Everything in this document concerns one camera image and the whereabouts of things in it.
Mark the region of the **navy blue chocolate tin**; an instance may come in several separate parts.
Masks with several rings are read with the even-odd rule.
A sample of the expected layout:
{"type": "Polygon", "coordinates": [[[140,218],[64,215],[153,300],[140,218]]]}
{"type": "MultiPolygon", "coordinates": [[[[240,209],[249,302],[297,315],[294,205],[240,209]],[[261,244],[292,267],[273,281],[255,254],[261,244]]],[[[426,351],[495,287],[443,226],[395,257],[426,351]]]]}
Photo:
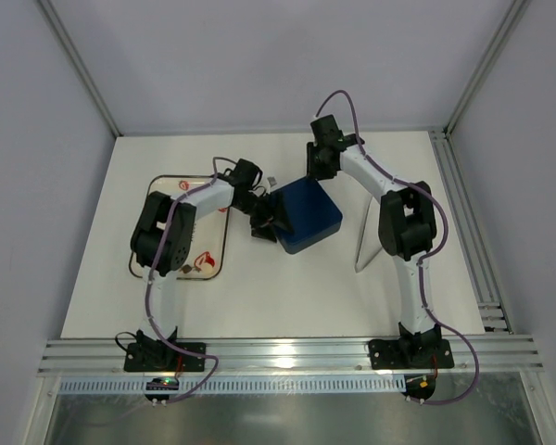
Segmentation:
{"type": "Polygon", "coordinates": [[[343,215],[299,213],[291,218],[293,231],[277,229],[278,241],[285,252],[295,255],[337,233],[341,227],[343,215]]]}

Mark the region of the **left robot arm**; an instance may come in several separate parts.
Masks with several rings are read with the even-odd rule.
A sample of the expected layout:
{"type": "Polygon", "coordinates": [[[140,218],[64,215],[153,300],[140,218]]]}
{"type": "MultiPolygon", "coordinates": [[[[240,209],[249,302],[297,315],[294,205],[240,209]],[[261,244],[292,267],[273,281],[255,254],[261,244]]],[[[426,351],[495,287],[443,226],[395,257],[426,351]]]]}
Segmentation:
{"type": "Polygon", "coordinates": [[[130,247],[143,267],[145,317],[154,335],[149,337],[141,330],[133,334],[134,342],[125,349],[126,372],[171,371],[182,357],[194,358],[195,369],[202,371],[205,362],[213,358],[205,347],[181,347],[177,327],[164,329],[157,320],[164,312],[163,304],[174,300],[177,275],[189,256],[199,219],[220,209],[235,208],[249,217],[255,238],[276,242],[278,230],[294,232],[284,199],[256,193],[262,178],[256,164],[224,157],[215,157],[212,164],[220,160],[231,166],[224,172],[215,170],[208,182],[177,197],[152,192],[145,199],[130,247]]]}

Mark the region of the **silver metal tongs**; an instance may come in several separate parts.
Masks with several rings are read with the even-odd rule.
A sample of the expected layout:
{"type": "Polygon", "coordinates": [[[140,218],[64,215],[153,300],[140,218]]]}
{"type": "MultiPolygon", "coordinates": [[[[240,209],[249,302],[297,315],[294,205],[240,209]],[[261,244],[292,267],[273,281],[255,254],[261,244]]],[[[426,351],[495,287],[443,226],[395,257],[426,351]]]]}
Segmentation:
{"type": "Polygon", "coordinates": [[[379,209],[375,199],[368,196],[362,213],[356,246],[354,271],[364,271],[383,250],[378,236],[379,209]]]}

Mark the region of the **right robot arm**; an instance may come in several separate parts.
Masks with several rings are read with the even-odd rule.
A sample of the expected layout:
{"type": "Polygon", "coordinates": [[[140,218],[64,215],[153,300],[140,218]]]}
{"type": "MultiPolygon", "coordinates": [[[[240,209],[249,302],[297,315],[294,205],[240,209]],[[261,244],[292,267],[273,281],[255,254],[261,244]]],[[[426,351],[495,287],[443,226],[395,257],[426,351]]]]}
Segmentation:
{"type": "Polygon", "coordinates": [[[344,172],[361,184],[380,206],[378,237],[396,266],[401,296],[399,338],[368,343],[372,368],[450,369],[454,361],[441,323],[431,308],[428,254],[436,238],[431,189],[408,183],[372,160],[355,134],[345,135],[332,115],[310,124],[314,140],[307,144],[307,174],[327,180],[344,172]]]}

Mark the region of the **navy blue tin lid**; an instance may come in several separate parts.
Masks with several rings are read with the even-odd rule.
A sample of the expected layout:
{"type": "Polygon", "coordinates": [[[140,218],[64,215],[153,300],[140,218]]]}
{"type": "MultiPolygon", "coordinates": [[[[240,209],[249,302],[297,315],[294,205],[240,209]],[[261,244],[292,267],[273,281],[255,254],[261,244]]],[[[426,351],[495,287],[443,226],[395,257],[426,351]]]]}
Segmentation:
{"type": "Polygon", "coordinates": [[[333,214],[341,213],[330,196],[316,180],[302,177],[277,189],[284,193],[288,216],[291,218],[299,213],[333,214]]]}

